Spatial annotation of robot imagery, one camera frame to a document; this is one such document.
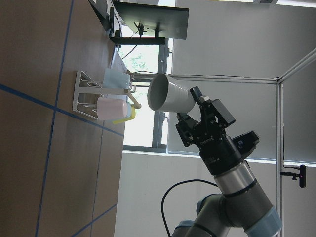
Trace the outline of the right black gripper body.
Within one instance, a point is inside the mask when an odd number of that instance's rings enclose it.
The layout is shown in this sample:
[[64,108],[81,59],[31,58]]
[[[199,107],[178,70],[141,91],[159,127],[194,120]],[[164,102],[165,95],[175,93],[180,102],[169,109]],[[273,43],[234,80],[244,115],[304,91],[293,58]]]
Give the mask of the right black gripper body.
[[241,163],[243,155],[225,129],[236,120],[218,99],[200,103],[200,122],[188,114],[178,113],[176,129],[184,146],[195,144],[199,155],[213,176]]

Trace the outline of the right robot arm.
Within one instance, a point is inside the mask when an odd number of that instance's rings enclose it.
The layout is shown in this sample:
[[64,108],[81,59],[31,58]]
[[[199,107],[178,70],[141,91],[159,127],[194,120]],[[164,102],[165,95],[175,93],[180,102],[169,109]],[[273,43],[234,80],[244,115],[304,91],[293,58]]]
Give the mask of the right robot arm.
[[225,237],[231,227],[243,228],[250,237],[274,237],[281,219],[261,188],[246,157],[256,148],[255,131],[231,138],[226,128],[235,122],[220,100],[203,96],[197,87],[162,91],[166,111],[176,112],[176,129],[185,146],[196,145],[214,177],[219,194],[197,204],[195,220],[184,220],[175,237]]

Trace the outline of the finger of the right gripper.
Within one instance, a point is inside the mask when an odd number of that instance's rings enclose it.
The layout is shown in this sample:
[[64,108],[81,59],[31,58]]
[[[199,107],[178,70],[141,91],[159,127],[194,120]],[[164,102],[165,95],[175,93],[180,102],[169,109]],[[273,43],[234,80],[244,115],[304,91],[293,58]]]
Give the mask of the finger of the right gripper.
[[194,101],[195,101],[197,104],[202,104],[202,103],[205,102],[205,98],[204,98],[202,92],[200,91],[200,89],[199,89],[197,86],[192,87],[192,88],[190,89],[190,93],[191,93],[191,95],[192,95]]

